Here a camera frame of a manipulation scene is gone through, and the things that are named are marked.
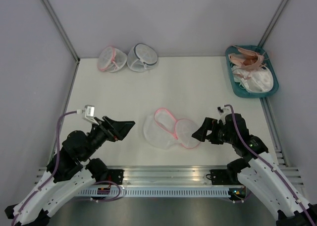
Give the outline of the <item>pink-zip mesh laundry bag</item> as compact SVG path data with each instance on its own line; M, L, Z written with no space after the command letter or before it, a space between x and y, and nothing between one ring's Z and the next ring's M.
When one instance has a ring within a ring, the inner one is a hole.
M177 119L168 109L160 108L146 117L143 134L151 145L163 150L174 145L194 149L200 144L200 141L192 137L198 128L192 120Z

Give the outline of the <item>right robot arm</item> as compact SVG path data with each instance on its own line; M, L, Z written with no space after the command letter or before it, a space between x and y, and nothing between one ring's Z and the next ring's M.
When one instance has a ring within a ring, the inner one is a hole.
M273 160L268 147L249 133L239 114L205 118L192 137L200 142L230 144L239 156L227 164L226 178L249 189L270 211L278 226L315 226L317 206L307 200Z

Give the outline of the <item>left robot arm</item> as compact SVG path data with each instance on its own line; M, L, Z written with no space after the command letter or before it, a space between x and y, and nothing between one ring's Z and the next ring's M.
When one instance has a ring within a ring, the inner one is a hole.
M52 216L81 190L93 184L118 186L104 162L91 156L104 142L122 141L135 122L95 118L90 132L75 130L57 146L57 152L28 196L5 209L13 226L46 226Z

